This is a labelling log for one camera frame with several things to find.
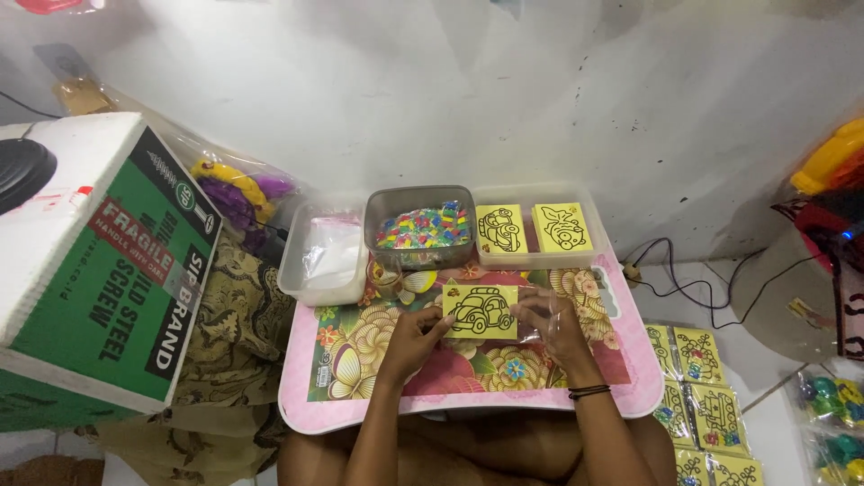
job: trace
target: small glass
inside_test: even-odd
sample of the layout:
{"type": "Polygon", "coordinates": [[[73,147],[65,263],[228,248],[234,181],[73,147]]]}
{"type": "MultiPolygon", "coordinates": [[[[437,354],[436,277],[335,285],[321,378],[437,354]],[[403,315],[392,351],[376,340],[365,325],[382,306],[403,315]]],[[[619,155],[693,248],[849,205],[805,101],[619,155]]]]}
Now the small glass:
{"type": "Polygon", "coordinates": [[[366,278],[382,299],[397,300],[402,291],[402,263],[393,255],[377,256],[366,266],[366,278]]]}

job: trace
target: white wall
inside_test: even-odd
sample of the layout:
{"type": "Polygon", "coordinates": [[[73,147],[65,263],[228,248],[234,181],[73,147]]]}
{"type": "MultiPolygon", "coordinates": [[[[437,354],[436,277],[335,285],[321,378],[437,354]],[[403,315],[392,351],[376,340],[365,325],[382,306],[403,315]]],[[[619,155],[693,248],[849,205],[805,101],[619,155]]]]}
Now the white wall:
{"type": "Polygon", "coordinates": [[[856,0],[115,7],[0,12],[0,88],[57,109],[30,49],[69,42],[105,82],[318,189],[580,180],[619,256],[658,236],[678,259],[763,246],[791,166],[864,93],[856,0]]]}

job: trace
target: car drawing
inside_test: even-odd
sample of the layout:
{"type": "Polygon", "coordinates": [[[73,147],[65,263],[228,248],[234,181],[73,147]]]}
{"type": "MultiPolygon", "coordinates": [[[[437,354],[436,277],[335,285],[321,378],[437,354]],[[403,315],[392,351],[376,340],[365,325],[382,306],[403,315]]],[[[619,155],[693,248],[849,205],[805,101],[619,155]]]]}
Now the car drawing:
{"type": "Polygon", "coordinates": [[[452,314],[456,316],[453,329],[470,329],[476,334],[482,334],[487,328],[507,330],[516,322],[508,307],[495,287],[471,289],[453,308],[452,314]]]}
{"type": "Polygon", "coordinates": [[[489,239],[495,246],[505,252],[515,252],[519,249],[519,226],[513,224],[513,212],[507,208],[498,208],[477,220],[477,230],[480,236],[489,239]]]}

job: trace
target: person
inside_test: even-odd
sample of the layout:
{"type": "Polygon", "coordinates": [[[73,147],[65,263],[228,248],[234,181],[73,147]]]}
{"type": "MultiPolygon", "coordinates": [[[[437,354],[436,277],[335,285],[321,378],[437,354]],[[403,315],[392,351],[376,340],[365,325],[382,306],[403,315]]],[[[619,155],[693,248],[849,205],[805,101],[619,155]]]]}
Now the person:
{"type": "Polygon", "coordinates": [[[652,416],[624,420],[581,332],[573,304],[525,287],[511,313],[539,331],[565,370],[571,412],[522,410],[438,422],[398,417],[403,384],[453,325],[430,307],[403,314],[359,428],[290,432],[276,461],[280,486],[673,486],[669,434],[652,416]]]}

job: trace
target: yellow card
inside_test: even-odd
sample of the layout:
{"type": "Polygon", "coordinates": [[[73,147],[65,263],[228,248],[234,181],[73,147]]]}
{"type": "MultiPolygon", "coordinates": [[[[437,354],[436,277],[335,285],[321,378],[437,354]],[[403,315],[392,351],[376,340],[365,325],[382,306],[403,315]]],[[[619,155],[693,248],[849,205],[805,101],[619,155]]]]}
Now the yellow card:
{"type": "Polygon", "coordinates": [[[444,285],[444,315],[456,316],[445,337],[516,339],[516,317],[510,306],[518,301],[516,285],[444,285]]]}
{"type": "Polygon", "coordinates": [[[693,442],[681,386],[677,381],[666,381],[664,388],[663,401],[654,411],[654,418],[666,427],[676,447],[694,449],[696,444],[693,442]]]}
{"type": "Polygon", "coordinates": [[[648,340],[651,341],[651,346],[654,348],[654,355],[657,356],[657,361],[660,361],[660,369],[663,370],[663,379],[680,380],[681,377],[675,371],[675,364],[672,362],[669,329],[667,326],[645,325],[645,330],[648,331],[648,340]]]}
{"type": "Polygon", "coordinates": [[[714,335],[706,330],[672,328],[678,346],[678,362],[685,381],[725,385],[723,366],[714,335]]]}
{"type": "Polygon", "coordinates": [[[765,486],[762,466],[757,461],[711,454],[711,462],[717,486],[765,486]]]}
{"type": "Polygon", "coordinates": [[[690,406],[702,448],[731,456],[750,457],[738,400],[729,387],[690,385],[690,406]]]}
{"type": "Polygon", "coordinates": [[[522,208],[518,204],[478,206],[480,249],[487,253],[527,253],[522,208]]]}
{"type": "Polygon", "coordinates": [[[544,252],[578,252],[594,248],[578,202],[537,204],[532,215],[537,239],[544,252]]]}
{"type": "Polygon", "coordinates": [[[704,452],[675,449],[678,486],[708,486],[708,457],[704,452]]]}

